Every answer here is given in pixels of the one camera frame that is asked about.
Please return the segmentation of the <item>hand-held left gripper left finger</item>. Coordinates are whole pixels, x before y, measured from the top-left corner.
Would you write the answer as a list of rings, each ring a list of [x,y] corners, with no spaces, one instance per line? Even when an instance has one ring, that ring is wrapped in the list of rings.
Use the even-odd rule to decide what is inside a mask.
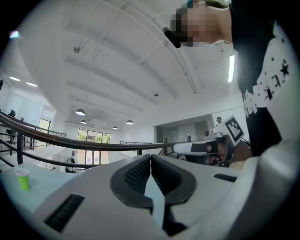
[[[146,197],[150,155],[92,167],[51,193],[34,216],[54,240],[166,240]]]

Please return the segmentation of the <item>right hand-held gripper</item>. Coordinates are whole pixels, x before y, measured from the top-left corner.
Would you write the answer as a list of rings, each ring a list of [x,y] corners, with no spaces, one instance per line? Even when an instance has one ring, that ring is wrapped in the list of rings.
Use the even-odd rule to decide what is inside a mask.
[[[232,115],[205,132],[204,141],[176,143],[173,151],[182,155],[204,156],[204,164],[229,167],[239,162],[238,147],[244,132]]]

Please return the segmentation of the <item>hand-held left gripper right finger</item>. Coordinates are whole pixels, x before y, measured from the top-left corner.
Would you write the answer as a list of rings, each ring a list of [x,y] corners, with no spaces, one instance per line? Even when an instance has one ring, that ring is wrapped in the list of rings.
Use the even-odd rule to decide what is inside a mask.
[[[165,195],[167,229],[154,240],[244,240],[243,214],[253,185],[253,162],[242,169],[152,155],[151,172]]]

